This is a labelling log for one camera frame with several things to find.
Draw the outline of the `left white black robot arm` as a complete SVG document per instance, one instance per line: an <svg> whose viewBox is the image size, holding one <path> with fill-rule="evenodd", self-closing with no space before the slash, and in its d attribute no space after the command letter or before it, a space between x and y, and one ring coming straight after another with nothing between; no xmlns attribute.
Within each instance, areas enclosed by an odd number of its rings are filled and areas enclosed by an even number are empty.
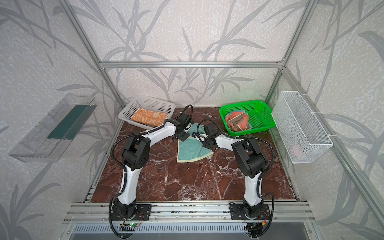
<svg viewBox="0 0 384 240"><path fill-rule="evenodd" d="M159 127L123 137L112 146L111 157L123 169L123 178L119 192L110 201L110 214L117 214L124 220L135 215L138 180L142 168L149 161L150 148L168 137L184 142L192 125L192 116L181 113L166 119Z"/></svg>

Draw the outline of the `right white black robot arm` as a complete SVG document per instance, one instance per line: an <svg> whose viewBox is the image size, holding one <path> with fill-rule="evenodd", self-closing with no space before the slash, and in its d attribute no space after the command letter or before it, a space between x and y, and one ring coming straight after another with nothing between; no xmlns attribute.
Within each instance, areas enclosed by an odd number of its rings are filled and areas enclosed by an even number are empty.
<svg viewBox="0 0 384 240"><path fill-rule="evenodd" d="M246 191L243 199L243 215L250 220L256 219L262 212L262 178L275 160L272 146L257 137L233 137L217 126L216 123L203 126L204 133L197 132L197 138L203 147L211 150L217 148L232 151L242 174L245 176Z"/></svg>

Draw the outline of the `brown pink striped towel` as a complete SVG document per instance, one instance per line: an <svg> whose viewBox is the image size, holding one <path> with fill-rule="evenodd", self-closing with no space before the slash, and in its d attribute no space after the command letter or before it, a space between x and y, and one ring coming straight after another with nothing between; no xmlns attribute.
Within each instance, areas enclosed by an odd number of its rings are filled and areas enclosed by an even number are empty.
<svg viewBox="0 0 384 240"><path fill-rule="evenodd" d="M225 122L229 130L233 132L243 132L252 129L250 116L244 110L237 110L228 113Z"/></svg>

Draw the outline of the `blue yellow towel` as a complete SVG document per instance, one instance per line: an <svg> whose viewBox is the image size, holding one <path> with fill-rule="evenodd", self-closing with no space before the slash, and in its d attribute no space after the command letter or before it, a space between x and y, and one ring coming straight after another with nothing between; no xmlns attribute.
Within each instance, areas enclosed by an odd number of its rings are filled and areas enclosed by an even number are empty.
<svg viewBox="0 0 384 240"><path fill-rule="evenodd" d="M188 133L190 136L184 142L179 140L177 156L178 163L200 161L214 154L212 150L204 148L203 143L201 143L198 139L192 137L192 134L196 133L197 126L198 124L195 123L189 128Z"/></svg>

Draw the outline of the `orange bunny pattern towel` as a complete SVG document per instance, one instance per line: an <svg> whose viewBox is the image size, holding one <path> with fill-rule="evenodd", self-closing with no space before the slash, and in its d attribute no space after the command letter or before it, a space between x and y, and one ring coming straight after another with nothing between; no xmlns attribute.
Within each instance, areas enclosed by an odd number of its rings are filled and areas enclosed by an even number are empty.
<svg viewBox="0 0 384 240"><path fill-rule="evenodd" d="M139 108L132 116L132 120L143 125L158 127L164 123L168 116L167 113Z"/></svg>

